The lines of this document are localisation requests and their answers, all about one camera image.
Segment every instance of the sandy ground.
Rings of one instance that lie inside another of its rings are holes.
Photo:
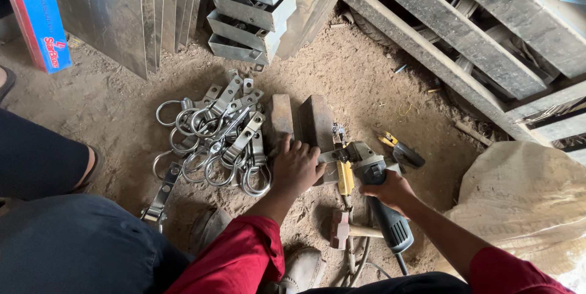
[[[156,194],[159,183],[152,178],[150,165],[168,149],[170,128],[157,123],[158,105],[185,96],[201,100],[212,82],[227,84],[227,69],[250,70],[250,64],[213,56],[203,38],[176,55],[165,53],[160,71],[148,81],[87,45],[72,49],[71,57],[74,66],[47,75],[32,67],[22,38],[0,46],[0,64],[18,75],[2,107],[101,149],[107,162],[90,193],[108,197],[134,215]],[[393,73],[405,63],[405,71]],[[314,42],[295,57],[275,59],[263,73],[251,75],[255,86],[265,91],[264,101],[274,93],[286,93],[296,109],[311,94],[326,95],[348,140],[364,140],[377,153],[389,152],[376,138],[378,131],[388,130],[427,160],[420,170],[408,169],[405,174],[415,193],[439,211],[455,205],[460,180],[479,155],[478,145],[452,126],[454,119],[469,119],[451,107],[442,92],[427,92],[436,88],[434,76],[404,51],[387,50],[356,27],[324,25]],[[357,191],[352,199],[355,221],[366,224],[365,200]],[[236,216],[255,201],[238,187],[214,188],[182,180],[167,203],[165,235],[187,249],[191,225],[201,208],[217,205]],[[346,273],[344,253],[329,248],[327,235],[331,211],[341,207],[336,187],[314,187],[299,197],[282,226],[286,255],[302,246],[324,253],[327,269],[322,286],[335,285]],[[437,252],[414,224],[411,228],[415,243],[404,253],[408,269],[412,274],[432,270]],[[356,260],[363,242],[357,240]],[[369,260],[391,276],[401,275],[383,239],[372,242]],[[359,284],[382,277],[367,266]]]

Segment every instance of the hand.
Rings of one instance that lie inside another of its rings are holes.
[[[363,195],[377,197],[380,202],[395,209],[401,215],[407,217],[404,209],[419,199],[413,193],[409,182],[399,175],[398,172],[385,169],[387,179],[381,185],[362,185],[359,188]]]
[[[309,144],[301,144],[300,141],[295,141],[289,146],[290,140],[291,134],[283,137],[281,153],[275,159],[275,187],[272,190],[292,190],[291,193],[297,197],[322,177],[326,164],[315,166],[320,153],[318,147],[309,149]]]

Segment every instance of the pile of metal hooks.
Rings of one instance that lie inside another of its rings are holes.
[[[159,159],[174,153],[183,159],[180,176],[188,182],[208,182],[222,187],[229,185],[238,172],[240,187],[246,194],[259,197],[268,191],[272,174],[267,167],[260,129],[265,117],[259,99],[264,93],[254,88],[252,79],[242,79],[237,69],[228,70],[228,75],[230,84],[221,95],[222,87],[212,85],[201,101],[194,102],[186,97],[162,103],[157,108],[157,121],[173,130],[169,135],[171,150],[158,155],[152,163],[156,179],[164,180],[155,169]],[[174,122],[164,123],[159,113],[165,105],[173,103],[181,104],[182,110]],[[181,143],[173,142],[177,132],[187,136]],[[223,181],[212,178],[214,164],[218,162],[230,170],[230,176]],[[199,170],[203,170],[203,176],[193,178]],[[254,188],[250,176],[258,172],[264,177],[264,185]]]

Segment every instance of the hammer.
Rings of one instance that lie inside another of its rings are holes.
[[[383,234],[379,229],[349,224],[348,212],[341,209],[334,209],[332,212],[330,247],[346,249],[346,239],[348,239],[348,236],[383,238]]]

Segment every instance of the starblaze logo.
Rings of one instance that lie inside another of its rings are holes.
[[[55,42],[55,39],[53,38],[45,38],[45,48],[47,48],[47,51],[49,52],[51,65],[53,65],[54,68],[59,67],[59,54],[55,51],[55,48],[63,49],[65,48],[65,43]]]

